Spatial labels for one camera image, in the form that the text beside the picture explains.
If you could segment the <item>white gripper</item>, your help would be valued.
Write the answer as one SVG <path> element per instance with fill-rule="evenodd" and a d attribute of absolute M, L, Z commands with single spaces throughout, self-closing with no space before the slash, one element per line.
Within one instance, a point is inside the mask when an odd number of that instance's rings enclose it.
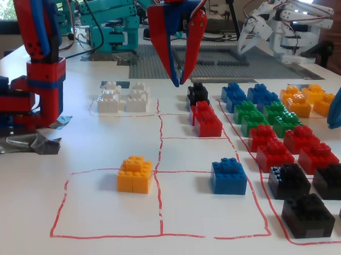
<path fill-rule="evenodd" d="M 250 41 L 246 42 L 249 34 L 255 35 Z M 266 23 L 264 18 L 258 15 L 250 15 L 244 22 L 242 32 L 239 36 L 237 50 L 241 54 L 266 41 L 271 35 L 271 27 Z"/>

